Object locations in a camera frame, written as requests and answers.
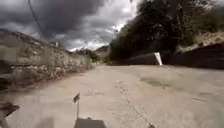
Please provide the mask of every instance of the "wall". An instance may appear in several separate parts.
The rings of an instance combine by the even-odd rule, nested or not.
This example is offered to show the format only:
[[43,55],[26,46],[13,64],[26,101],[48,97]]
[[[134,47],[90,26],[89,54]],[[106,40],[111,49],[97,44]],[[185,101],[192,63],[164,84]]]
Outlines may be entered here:
[[91,59],[21,33],[0,31],[0,89],[90,69]]
[[224,69],[224,43],[176,54],[168,64],[193,68]]
[[144,54],[130,59],[124,60],[123,64],[131,65],[157,65],[157,60],[154,53]]

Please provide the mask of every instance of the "concrete road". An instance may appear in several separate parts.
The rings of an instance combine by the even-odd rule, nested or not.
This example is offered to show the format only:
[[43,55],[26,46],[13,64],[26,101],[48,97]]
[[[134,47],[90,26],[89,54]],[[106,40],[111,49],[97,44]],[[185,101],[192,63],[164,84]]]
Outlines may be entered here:
[[[97,67],[11,94],[11,128],[224,128],[224,72]],[[80,93],[79,117],[73,97]]]

